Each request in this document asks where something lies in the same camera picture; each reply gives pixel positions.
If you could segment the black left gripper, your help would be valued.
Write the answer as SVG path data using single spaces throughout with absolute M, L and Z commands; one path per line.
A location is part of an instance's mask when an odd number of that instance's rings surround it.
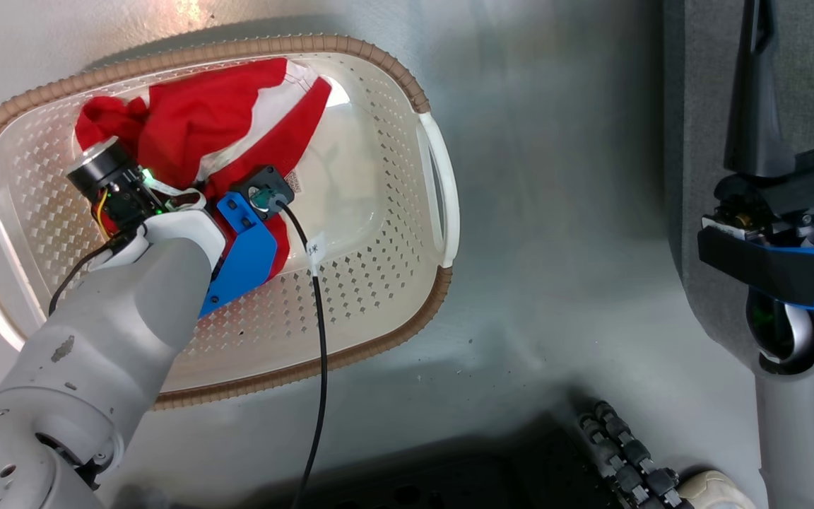
M 66 177 L 90 202 L 105 234 L 135 232 L 149 217 L 167 212 L 164 201 L 145 183 L 144 168 L 118 138 L 86 149 Z

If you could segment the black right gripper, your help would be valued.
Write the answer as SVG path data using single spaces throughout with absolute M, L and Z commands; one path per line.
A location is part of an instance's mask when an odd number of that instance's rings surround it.
M 719 204 L 703 228 L 756 244 L 814 246 L 814 149 L 795 162 L 783 139 L 773 71 L 778 41 L 777 3 L 744 2 L 724 151 L 724 167 L 737 174 L 715 187 Z

